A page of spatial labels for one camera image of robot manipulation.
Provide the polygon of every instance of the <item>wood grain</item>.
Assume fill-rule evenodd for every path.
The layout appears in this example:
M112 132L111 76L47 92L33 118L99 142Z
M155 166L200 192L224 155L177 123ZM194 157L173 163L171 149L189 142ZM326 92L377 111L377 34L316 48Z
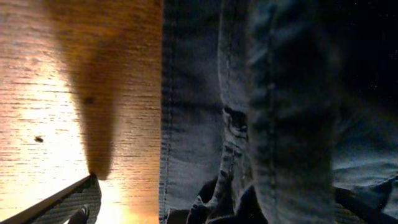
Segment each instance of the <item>wood grain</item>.
M159 1L0 0L0 220L92 170L97 223L158 222L160 18Z

